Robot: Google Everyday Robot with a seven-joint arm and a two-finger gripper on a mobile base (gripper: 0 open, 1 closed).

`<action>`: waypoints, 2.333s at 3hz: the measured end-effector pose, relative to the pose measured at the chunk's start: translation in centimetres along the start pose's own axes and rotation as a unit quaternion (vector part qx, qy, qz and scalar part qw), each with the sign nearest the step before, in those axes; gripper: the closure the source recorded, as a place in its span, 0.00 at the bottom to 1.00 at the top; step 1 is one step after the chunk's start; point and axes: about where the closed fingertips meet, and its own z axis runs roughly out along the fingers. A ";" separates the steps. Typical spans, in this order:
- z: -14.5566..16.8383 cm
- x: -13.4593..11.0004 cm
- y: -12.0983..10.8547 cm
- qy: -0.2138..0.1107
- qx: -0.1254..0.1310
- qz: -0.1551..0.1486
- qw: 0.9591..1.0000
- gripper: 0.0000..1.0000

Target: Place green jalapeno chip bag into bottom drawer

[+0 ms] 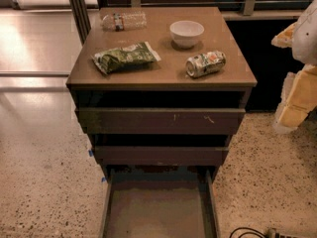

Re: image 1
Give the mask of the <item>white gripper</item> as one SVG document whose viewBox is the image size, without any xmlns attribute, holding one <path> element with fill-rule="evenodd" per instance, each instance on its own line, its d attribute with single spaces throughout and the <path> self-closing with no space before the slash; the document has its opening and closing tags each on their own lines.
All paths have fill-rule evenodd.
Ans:
<svg viewBox="0 0 317 238">
<path fill-rule="evenodd" d="M 283 49 L 292 47 L 293 57 L 308 63 L 298 73 L 289 72 L 283 82 L 273 128 L 278 134 L 287 134 L 296 130 L 317 107 L 317 0 L 313 0 L 296 24 L 274 36 L 271 44 Z"/>
</svg>

